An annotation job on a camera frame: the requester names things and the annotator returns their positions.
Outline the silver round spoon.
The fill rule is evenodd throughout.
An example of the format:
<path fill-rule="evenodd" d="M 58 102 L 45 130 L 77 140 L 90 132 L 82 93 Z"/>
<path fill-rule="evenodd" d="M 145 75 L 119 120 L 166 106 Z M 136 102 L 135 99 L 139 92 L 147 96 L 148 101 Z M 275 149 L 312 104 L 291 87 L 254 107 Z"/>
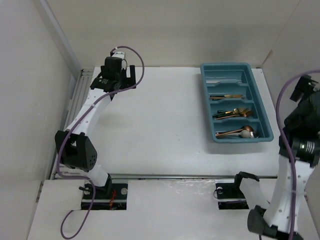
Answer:
<path fill-rule="evenodd" d="M 250 132 L 250 138 L 258 138 L 259 136 L 260 134 L 256 130 Z"/>

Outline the gold fork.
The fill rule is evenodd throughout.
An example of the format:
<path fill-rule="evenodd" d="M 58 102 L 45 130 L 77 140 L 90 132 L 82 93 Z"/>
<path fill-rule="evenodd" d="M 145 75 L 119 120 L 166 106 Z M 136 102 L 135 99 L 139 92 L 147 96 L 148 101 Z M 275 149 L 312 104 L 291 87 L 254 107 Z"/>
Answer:
<path fill-rule="evenodd" d="M 235 108 L 233 111 L 228 111 L 226 113 L 220 114 L 218 117 L 232 115 L 232 114 L 241 114 L 242 117 L 249 117 L 253 115 L 253 111 L 249 108 Z"/>

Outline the copper spoon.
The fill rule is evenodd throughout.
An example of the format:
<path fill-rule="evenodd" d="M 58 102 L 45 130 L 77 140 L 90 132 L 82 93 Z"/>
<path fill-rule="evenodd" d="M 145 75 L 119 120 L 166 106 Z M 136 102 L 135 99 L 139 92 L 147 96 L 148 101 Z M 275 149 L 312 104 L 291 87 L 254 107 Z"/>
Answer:
<path fill-rule="evenodd" d="M 217 132 L 215 134 L 216 137 L 220 137 L 220 136 L 225 136 L 225 135 L 230 135 L 230 134 L 235 134 L 235 133 L 240 133 L 243 130 L 247 130 L 249 132 L 252 132 L 254 129 L 249 126 L 249 125 L 245 125 L 243 127 L 241 127 L 240 129 L 236 129 L 236 130 L 229 130 L 229 131 L 224 131 L 224 132 Z"/>

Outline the white plastic spoon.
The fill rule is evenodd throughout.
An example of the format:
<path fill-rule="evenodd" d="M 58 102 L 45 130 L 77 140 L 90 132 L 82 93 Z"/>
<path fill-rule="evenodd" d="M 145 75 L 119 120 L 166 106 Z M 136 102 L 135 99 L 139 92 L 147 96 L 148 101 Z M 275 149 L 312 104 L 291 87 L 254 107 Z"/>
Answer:
<path fill-rule="evenodd" d="M 239 132 L 227 132 L 226 134 L 224 133 L 217 133 L 216 134 L 217 138 L 225 138 L 225 137 L 240 137 L 240 138 L 251 138 L 251 132 L 244 129 L 242 131 Z"/>

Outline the gold knife green handle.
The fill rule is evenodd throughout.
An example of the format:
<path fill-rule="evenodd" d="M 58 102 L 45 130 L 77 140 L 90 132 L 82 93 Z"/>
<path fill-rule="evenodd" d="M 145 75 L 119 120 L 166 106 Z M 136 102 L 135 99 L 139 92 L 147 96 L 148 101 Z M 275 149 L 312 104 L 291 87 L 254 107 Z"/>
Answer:
<path fill-rule="evenodd" d="M 242 94 L 225 94 L 225 95 L 210 95 L 209 99 L 217 101 L 222 99 L 244 99 L 245 97 Z"/>

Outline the rose copper fork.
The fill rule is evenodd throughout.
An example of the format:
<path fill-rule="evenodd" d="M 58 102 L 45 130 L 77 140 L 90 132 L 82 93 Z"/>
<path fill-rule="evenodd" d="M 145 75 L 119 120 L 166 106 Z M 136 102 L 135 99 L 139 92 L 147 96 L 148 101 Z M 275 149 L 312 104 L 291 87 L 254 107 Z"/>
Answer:
<path fill-rule="evenodd" d="M 241 116 L 242 116 L 241 114 L 229 114 L 229 115 L 216 117 L 216 118 L 214 118 L 214 120 L 223 120 L 223 119 L 227 119 L 227 118 L 234 118 L 234 117 L 241 117 Z"/>

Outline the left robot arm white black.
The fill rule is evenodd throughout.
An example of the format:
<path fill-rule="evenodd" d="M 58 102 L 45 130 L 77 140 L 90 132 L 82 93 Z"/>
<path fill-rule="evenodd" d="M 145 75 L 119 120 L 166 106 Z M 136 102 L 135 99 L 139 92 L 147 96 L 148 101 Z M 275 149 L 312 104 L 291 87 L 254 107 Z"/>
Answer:
<path fill-rule="evenodd" d="M 94 184 L 94 192 L 100 198 L 111 195 L 109 174 L 103 170 L 98 161 L 90 135 L 101 114 L 114 97 L 114 92 L 133 86 L 136 83 L 135 66 L 128 65 L 126 54 L 117 51 L 104 60 L 100 73 L 91 82 L 84 104 L 75 119 L 65 130 L 55 134 L 59 165 L 80 171 Z"/>

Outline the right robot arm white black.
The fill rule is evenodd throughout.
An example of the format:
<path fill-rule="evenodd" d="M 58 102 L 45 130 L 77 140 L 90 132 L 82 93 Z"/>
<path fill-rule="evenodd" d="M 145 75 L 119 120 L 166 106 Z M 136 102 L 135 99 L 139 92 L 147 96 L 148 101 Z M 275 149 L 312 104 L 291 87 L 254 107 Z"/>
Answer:
<path fill-rule="evenodd" d="M 275 240 L 300 240 L 297 221 L 306 184 L 320 160 L 320 84 L 310 73 L 296 76 L 298 82 L 290 96 L 297 107 L 281 121 L 280 103 L 288 80 L 276 101 L 276 121 L 280 130 L 279 167 L 271 201 L 265 198 L 259 178 L 239 172 L 232 193 L 243 197 L 250 209 L 247 228 L 259 237 Z"/>

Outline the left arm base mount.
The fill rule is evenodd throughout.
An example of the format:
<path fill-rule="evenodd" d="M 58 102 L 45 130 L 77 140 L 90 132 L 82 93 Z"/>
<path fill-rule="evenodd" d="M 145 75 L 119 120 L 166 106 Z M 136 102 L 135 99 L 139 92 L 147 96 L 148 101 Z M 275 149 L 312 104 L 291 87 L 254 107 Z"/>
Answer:
<path fill-rule="evenodd" d="M 79 190 L 83 192 L 80 204 L 81 210 L 88 210 L 93 197 L 93 186 L 86 183 L 80 186 Z M 113 183 L 110 189 L 101 187 L 95 188 L 95 197 L 92 210 L 122 211 L 127 209 L 128 184 Z"/>

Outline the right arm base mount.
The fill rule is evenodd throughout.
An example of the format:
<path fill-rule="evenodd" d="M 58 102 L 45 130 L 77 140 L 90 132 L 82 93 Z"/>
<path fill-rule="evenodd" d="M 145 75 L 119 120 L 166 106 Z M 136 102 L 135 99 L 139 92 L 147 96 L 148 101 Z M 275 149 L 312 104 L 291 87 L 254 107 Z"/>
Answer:
<path fill-rule="evenodd" d="M 213 196 L 217 199 L 217 205 L 219 210 L 249 209 L 244 194 L 239 189 L 236 189 L 233 183 L 216 183 Z"/>

